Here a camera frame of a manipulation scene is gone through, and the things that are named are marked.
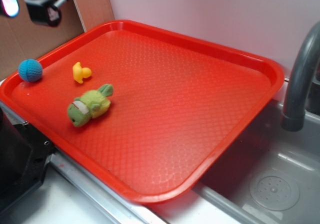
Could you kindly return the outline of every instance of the faucet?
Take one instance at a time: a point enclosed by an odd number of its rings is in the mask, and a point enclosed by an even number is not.
[[[282,109],[281,126],[303,128],[306,110],[320,115],[320,21],[307,36],[296,57]]]

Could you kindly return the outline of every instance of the sink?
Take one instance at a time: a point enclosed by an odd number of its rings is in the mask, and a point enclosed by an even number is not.
[[[320,223],[320,120],[307,113],[304,128],[280,126],[272,100],[201,178],[226,205],[253,216],[245,223]]]

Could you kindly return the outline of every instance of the sink drain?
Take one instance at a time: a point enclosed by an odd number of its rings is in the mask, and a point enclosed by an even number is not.
[[[251,180],[250,194],[261,207],[283,211],[298,202],[300,192],[292,178],[279,171],[266,171]]]

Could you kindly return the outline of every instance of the blue ball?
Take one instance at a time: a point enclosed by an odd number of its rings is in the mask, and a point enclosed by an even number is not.
[[[42,66],[34,59],[23,61],[18,67],[20,78],[27,82],[36,82],[42,77]]]

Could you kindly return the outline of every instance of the white wall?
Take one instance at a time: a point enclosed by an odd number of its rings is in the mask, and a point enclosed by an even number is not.
[[[115,19],[227,45],[278,62],[287,77],[320,0],[110,0]]]

